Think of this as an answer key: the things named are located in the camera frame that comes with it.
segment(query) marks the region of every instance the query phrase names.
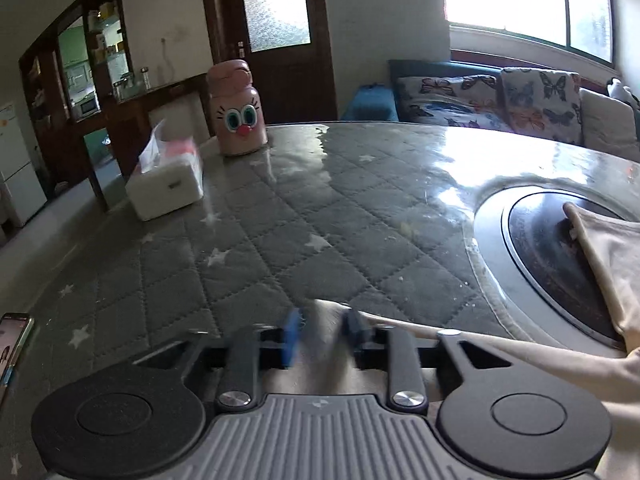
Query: cartoon eye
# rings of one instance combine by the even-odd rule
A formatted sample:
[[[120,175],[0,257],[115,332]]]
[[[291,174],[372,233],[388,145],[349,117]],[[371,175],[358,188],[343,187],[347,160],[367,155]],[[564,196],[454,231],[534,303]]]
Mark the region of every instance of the cartoon eye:
[[[236,130],[242,124],[242,117],[240,116],[240,112],[235,108],[229,108],[229,110],[225,113],[225,126],[226,129],[232,133],[235,133]]]
[[[258,122],[258,112],[255,111],[253,105],[244,105],[242,107],[242,122],[252,128]]]

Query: cartoon thermos bottle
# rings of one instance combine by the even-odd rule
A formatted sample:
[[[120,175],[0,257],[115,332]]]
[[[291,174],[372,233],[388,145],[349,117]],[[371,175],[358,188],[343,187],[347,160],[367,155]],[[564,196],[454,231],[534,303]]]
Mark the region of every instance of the cartoon thermos bottle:
[[[207,83],[214,130],[223,155],[242,155],[267,143],[260,97],[242,59],[211,67]]]

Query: metal screw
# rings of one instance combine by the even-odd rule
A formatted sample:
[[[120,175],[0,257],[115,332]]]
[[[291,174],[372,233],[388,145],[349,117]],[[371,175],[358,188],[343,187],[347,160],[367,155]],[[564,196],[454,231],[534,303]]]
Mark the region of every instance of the metal screw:
[[[460,335],[462,332],[460,330],[456,330],[455,328],[443,328],[442,330],[438,330],[438,335]]]
[[[224,392],[223,394],[220,394],[218,400],[225,406],[239,408],[240,406],[246,406],[249,402],[251,402],[251,397],[249,397],[249,394],[246,394],[244,392],[231,390],[230,392]]]
[[[419,394],[418,392],[407,390],[394,394],[392,399],[393,402],[395,402],[398,406],[415,408],[416,406],[420,406],[424,402],[424,395]]]

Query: refrigerator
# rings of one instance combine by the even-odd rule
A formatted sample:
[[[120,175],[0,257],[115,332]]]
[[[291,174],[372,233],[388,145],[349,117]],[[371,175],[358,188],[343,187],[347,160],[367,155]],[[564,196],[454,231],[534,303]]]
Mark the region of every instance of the refrigerator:
[[[20,227],[47,201],[12,103],[0,107],[0,201],[9,218]]]

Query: white tissue box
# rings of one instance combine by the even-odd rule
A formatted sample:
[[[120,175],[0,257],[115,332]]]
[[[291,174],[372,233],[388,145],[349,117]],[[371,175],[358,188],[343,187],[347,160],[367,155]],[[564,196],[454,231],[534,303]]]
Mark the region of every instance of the white tissue box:
[[[180,209],[204,194],[200,157],[193,153],[172,156],[170,161],[146,173],[141,173],[137,165],[126,189],[141,220]]]

